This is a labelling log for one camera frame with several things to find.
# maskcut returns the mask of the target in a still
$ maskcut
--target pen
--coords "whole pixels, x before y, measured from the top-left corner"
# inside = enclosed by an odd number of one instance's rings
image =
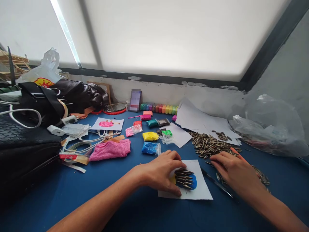
[[[202,170],[203,175],[205,175],[209,180],[211,180],[212,183],[217,185],[223,192],[225,192],[227,195],[229,195],[236,203],[239,203],[238,199],[236,197],[234,197],[232,194],[230,194],[227,191],[227,189],[222,186],[222,184],[215,181],[215,179],[212,178],[202,167],[201,167],[201,170]]]

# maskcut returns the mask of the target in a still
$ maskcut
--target pink drawing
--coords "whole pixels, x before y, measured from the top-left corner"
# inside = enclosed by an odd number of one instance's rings
[[[106,122],[100,122],[100,123],[99,123],[99,126],[101,126],[101,127],[112,127],[112,126],[113,126],[113,123],[112,123],[112,122],[108,122],[108,121],[106,121]]]

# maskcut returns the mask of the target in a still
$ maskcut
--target brown leather bag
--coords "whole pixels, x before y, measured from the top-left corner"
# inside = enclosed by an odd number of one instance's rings
[[[69,113],[84,113],[84,109],[93,106],[95,108],[105,106],[109,103],[108,94],[104,89],[93,83],[84,84],[81,81],[61,79],[50,86],[60,90],[59,99],[66,100]]]

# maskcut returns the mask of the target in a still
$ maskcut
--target hand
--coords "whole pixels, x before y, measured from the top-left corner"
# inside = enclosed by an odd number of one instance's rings
[[[211,156],[211,163],[222,178],[249,203],[262,200],[269,193],[251,165],[225,151]]]
[[[170,173],[176,168],[186,168],[176,151],[167,150],[147,164],[141,164],[134,169],[142,176],[143,185],[156,190],[171,192],[180,197],[180,189],[170,182]]]

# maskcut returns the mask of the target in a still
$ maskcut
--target window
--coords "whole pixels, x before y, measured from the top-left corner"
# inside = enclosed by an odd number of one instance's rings
[[[246,91],[309,8],[306,0],[35,2],[0,3],[23,4],[12,21],[0,16],[11,25],[0,43],[14,54],[39,61],[55,47],[71,74]]]

